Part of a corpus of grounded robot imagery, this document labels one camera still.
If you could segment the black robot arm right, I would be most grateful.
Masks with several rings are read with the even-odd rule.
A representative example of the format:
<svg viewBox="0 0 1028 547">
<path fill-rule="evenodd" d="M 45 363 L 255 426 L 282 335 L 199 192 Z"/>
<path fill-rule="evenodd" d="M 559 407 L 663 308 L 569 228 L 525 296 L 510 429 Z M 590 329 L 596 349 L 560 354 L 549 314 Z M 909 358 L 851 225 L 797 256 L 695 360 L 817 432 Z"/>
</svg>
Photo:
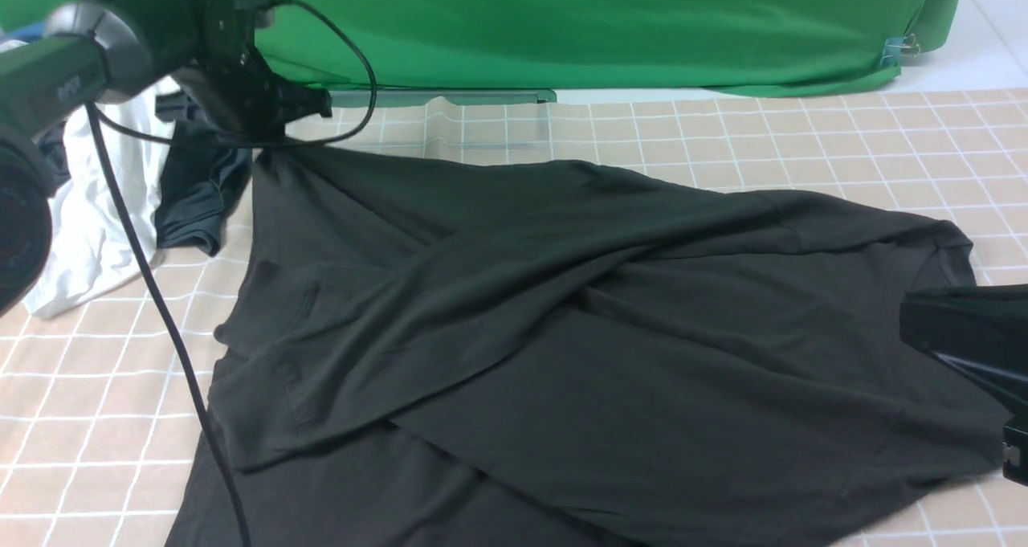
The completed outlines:
<svg viewBox="0 0 1028 547">
<path fill-rule="evenodd" d="M 1002 474 L 1027 484 L 1027 287 L 923 288 L 900 305 L 900 338 L 965 376 L 1012 413 Z"/>
</svg>

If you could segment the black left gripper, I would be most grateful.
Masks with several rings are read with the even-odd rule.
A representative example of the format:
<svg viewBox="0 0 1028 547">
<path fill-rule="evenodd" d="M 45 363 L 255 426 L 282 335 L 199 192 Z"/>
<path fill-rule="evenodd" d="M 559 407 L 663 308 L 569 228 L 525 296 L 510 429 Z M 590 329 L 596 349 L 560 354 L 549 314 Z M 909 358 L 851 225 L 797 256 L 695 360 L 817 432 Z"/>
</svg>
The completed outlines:
<svg viewBox="0 0 1028 547">
<path fill-rule="evenodd" d="M 253 45 L 236 54 L 195 58 L 173 79 L 214 127 L 246 143 L 276 143 L 295 121 L 332 116 L 329 92 L 276 74 Z"/>
</svg>

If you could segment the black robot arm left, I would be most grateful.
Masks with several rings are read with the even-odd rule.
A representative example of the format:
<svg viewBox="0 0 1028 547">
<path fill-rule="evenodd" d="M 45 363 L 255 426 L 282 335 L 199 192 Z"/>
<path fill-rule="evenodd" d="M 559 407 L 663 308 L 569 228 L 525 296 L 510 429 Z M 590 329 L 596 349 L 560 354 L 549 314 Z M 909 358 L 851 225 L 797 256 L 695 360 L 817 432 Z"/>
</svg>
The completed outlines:
<svg viewBox="0 0 1028 547">
<path fill-rule="evenodd" d="M 173 79 L 206 119 L 246 147 L 331 116 L 328 92 L 276 74 L 255 46 L 280 0 L 77 0 L 43 38 L 2 54 L 2 309 L 42 274 L 56 177 L 35 141 L 88 104 L 121 104 Z"/>
</svg>

